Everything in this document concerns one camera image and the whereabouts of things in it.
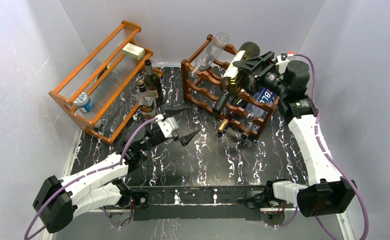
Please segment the dark green wine bottle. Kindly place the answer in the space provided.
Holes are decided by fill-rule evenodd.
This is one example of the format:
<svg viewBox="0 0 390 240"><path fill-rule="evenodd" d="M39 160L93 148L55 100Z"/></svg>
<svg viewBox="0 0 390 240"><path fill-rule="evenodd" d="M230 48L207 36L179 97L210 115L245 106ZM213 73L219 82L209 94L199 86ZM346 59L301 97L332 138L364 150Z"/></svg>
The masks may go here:
<svg viewBox="0 0 390 240"><path fill-rule="evenodd" d="M225 71L220 80L220 89L222 95L214 105L212 112L221 114L226 103L231 97L237 96L246 84L248 74L234 65L237 61L249 60L256 58L260 54L259 46L251 41L247 41L241 45L237 54L233 57L229 67Z"/></svg>

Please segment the clear glass bottle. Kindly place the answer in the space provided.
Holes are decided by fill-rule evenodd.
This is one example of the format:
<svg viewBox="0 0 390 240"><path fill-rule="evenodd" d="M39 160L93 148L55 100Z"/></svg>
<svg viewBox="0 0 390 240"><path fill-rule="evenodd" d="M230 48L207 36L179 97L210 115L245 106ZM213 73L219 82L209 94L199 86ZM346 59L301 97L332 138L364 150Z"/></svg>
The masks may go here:
<svg viewBox="0 0 390 240"><path fill-rule="evenodd" d="M195 65L190 73L191 77L196 77L202 71L208 70L228 43L228 34L219 32L195 59Z"/></svg>

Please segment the green wine bottle brown label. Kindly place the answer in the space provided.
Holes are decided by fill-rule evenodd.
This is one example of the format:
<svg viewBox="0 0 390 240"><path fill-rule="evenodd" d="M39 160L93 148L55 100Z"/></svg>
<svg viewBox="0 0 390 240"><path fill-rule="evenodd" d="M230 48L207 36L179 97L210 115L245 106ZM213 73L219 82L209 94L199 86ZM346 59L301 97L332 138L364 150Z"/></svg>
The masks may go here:
<svg viewBox="0 0 390 240"><path fill-rule="evenodd" d="M160 106L164 103L164 96L162 92L160 77L156 72L154 72L152 63L149 59L145 60L144 64L146 69L146 75L144 78L146 88L154 93L156 103Z"/></svg>

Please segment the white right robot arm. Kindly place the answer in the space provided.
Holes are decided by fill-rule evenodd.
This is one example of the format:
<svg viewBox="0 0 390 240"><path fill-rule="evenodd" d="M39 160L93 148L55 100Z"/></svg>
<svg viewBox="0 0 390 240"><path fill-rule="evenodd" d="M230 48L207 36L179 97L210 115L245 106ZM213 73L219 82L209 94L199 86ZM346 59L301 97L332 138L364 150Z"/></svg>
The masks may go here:
<svg viewBox="0 0 390 240"><path fill-rule="evenodd" d="M312 60L302 54L291 59L291 53L275 57L273 52L252 59L235 61L232 67L240 73L253 74L256 83L270 89L280 98L279 110L294 135L308 173L308 184L284 179L269 180L262 193L239 198L238 204L260 208L293 204L305 217L341 214L359 192L331 157L320 131L320 111L314 95L306 93L307 83L316 82Z"/></svg>

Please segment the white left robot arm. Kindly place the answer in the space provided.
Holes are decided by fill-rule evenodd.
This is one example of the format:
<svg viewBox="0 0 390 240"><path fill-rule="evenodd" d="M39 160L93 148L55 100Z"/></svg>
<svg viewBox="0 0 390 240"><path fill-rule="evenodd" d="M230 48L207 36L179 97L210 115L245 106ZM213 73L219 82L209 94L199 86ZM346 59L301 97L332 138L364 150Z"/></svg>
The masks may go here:
<svg viewBox="0 0 390 240"><path fill-rule="evenodd" d="M152 148L173 139L186 146L197 132L179 136L174 118L186 106L160 106L160 113L142 123L125 141L125 144L103 161L76 174L47 178L34 202L43 229L57 233L77 216L105 206L131 208L140 204L139 197L122 180L138 169L148 158Z"/></svg>

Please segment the clear bottle blue label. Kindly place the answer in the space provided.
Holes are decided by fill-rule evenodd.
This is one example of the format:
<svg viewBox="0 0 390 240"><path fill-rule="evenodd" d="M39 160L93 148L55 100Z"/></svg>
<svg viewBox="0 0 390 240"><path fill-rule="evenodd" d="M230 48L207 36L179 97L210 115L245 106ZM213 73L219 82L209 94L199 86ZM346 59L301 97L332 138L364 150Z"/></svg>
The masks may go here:
<svg viewBox="0 0 390 240"><path fill-rule="evenodd" d="M253 98L261 104L269 104L270 106L277 104L279 100L279 97L274 92L265 87L255 93ZM245 111L247 112L247 116L242 121L244 131L241 134L241 138L243 140L248 140L249 138L258 139L275 110L272 108L265 110L248 103Z"/></svg>

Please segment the dark bottle gold foil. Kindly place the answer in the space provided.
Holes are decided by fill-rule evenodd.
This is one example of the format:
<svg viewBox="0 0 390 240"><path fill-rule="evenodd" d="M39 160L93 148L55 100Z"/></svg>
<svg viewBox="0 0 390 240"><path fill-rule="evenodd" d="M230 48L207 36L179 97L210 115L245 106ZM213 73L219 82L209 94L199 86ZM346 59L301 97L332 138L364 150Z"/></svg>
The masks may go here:
<svg viewBox="0 0 390 240"><path fill-rule="evenodd" d="M241 99L241 98L238 98L238 97L234 97L231 102L230 102L231 105L235 106L235 107L242 107L242 108L245 108L248 104L248 102L246 102L245 100ZM219 127L217 128L217 134L218 135L222 135L227 127L227 125L229 124L229 121L231 119L233 119L235 117L236 113L234 113L232 110L230 110L226 115L225 115L225 118L222 120L221 124L219 125Z"/></svg>

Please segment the dark wooden wine rack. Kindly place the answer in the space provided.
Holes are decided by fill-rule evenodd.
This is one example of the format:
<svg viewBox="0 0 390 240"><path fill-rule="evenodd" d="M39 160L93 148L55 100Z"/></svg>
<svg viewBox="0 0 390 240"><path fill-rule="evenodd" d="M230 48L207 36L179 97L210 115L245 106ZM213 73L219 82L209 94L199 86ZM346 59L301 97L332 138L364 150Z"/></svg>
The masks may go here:
<svg viewBox="0 0 390 240"><path fill-rule="evenodd" d="M215 86L220 86L220 80L221 77L216 75L212 70L211 67L209 67L208 70L202 71L201 73L197 74L195 78L191 77L190 73L193 70L193 67L195 65L195 59L200 55L200 53L206 48L206 46L212 41L214 37L210 34L207 36L206 42L196 51L194 52L189 59L184 59L181 62L181 76L182 76L182 84L183 84L183 97L185 100L192 102L193 104L197 105L198 107L206 110L207 112L213 114L214 116L220 118L223 120L225 118L225 115L231 110L234 113L236 113L235 117L229 121L228 125L233 125L234 127L238 128L242 132L244 131L244 126L242 124L242 121L246 118L247 112L245 111L245 108L242 107L235 107L230 104L231 100L234 97L238 97L240 99L245 100L248 103L252 103L262 109L269 110L272 108L273 110L277 110L277 107L279 105L279 100L276 105L270 106L269 104L259 103L254 98L253 95L250 95L249 92L245 91L245 89L242 89L241 92L234 97L231 97L229 101L226 103L225 107L222 110L221 114L214 114L212 112L212 109L216 102L218 101L219 97L222 95L217 94L214 95L209 89L205 87L199 87L199 83L202 81L207 81ZM226 51L230 54L236 55L237 51L234 48L233 45L227 44L223 51ZM230 63L228 62L220 62L219 60L215 60L213 63L217 64L220 67L228 68Z"/></svg>

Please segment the orange wooden shelf rack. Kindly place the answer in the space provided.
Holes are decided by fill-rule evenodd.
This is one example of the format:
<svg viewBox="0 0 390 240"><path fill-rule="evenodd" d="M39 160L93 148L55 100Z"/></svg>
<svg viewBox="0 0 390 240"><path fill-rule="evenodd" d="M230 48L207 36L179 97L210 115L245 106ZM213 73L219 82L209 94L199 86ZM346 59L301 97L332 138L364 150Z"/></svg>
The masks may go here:
<svg viewBox="0 0 390 240"><path fill-rule="evenodd" d="M140 60L121 53L141 27L130 21L121 24L86 57L54 90L50 97L84 132L112 144L139 106L136 79L141 77L153 52L148 48ZM73 101L85 92L94 109L81 113Z"/></svg>

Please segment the cream cardboard box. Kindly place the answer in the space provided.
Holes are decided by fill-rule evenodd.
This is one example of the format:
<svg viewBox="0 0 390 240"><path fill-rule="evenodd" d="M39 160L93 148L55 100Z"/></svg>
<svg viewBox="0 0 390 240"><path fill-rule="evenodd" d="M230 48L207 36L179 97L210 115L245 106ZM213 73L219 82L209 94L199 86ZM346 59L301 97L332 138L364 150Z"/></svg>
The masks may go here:
<svg viewBox="0 0 390 240"><path fill-rule="evenodd" d="M145 49L132 43L127 43L121 49L121 53L133 59L140 60L145 54Z"/></svg>

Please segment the blue white tin can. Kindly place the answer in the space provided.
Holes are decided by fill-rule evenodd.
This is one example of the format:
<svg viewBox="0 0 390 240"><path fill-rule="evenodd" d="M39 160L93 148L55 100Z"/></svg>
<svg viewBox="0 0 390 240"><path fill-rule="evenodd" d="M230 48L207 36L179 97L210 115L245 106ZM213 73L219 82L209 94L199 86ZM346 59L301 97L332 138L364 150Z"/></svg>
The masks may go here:
<svg viewBox="0 0 390 240"><path fill-rule="evenodd" d="M73 105L75 105L83 114L89 113L94 109L93 102L85 92L80 93L80 95L73 101Z"/></svg>

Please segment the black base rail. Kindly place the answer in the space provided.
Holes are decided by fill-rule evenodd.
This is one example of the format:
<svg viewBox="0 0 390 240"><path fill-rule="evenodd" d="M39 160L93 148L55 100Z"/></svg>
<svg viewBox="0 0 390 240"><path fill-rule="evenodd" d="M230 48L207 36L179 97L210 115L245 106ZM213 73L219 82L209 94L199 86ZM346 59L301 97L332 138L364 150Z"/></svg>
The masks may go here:
<svg viewBox="0 0 390 240"><path fill-rule="evenodd" d="M133 187L109 210L129 210L133 220L244 219L269 226L285 221L285 204L269 200L264 186Z"/></svg>

